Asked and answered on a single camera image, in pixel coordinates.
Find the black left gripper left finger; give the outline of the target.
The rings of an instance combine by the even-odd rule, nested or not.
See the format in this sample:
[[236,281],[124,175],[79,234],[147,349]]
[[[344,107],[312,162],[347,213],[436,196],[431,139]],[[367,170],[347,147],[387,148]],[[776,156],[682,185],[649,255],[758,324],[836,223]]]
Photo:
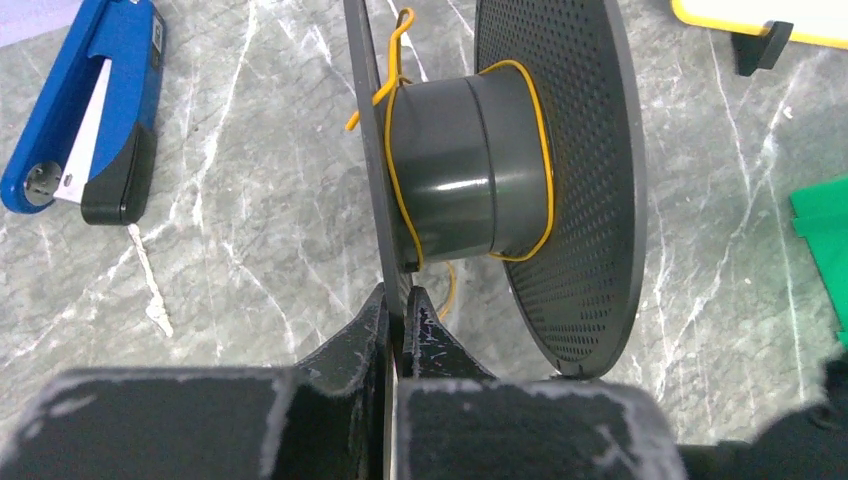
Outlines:
[[65,371],[1,454],[5,479],[381,479],[389,312],[382,286],[289,366]]

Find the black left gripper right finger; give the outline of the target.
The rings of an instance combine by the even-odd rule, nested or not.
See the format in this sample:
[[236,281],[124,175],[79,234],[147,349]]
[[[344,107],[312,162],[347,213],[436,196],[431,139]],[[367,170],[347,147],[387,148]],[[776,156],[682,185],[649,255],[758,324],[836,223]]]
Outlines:
[[620,384],[496,379],[438,321],[427,292],[407,305],[397,394],[400,479],[683,479],[656,403]]

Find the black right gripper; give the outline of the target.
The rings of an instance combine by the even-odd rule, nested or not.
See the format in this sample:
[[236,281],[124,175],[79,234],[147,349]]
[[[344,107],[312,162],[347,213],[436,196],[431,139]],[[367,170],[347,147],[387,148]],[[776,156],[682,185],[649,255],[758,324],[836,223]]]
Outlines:
[[826,397],[767,426],[753,441],[680,445],[689,479],[845,479],[847,354],[824,366]]

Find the dark grey perforated spool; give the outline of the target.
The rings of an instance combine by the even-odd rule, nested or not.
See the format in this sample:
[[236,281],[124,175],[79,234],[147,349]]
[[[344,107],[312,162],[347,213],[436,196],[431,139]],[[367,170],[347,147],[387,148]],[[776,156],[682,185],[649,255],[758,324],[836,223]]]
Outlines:
[[630,338],[642,288],[644,134],[614,1],[481,1],[475,70],[413,82],[402,9],[378,72],[366,4],[344,5],[356,112],[401,351],[412,274],[489,256],[564,377],[606,374]]

